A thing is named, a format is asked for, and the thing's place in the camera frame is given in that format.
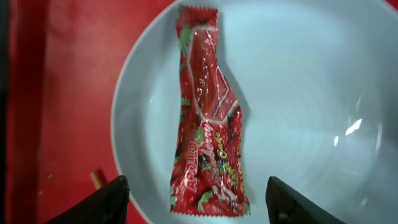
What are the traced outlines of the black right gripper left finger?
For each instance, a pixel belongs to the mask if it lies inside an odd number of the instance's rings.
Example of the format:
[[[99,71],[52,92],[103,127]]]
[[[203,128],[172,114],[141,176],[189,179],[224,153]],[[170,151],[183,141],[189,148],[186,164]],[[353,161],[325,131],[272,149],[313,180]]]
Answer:
[[[47,224],[126,224],[129,185],[120,175]]]

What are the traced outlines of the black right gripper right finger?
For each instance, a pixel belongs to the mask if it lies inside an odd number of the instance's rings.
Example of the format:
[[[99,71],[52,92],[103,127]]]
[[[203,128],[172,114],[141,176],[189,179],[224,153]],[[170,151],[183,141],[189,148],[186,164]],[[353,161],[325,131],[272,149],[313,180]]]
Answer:
[[[345,224],[276,176],[266,189],[270,224]]]

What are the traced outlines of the red snack wrapper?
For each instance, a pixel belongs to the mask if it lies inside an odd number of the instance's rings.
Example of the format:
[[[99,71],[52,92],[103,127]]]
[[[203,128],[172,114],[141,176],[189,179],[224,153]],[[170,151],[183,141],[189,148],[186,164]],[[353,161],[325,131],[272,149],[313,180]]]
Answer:
[[[170,210],[193,216],[249,215],[241,158],[243,112],[218,66],[218,10],[182,5],[176,31],[181,106]]]

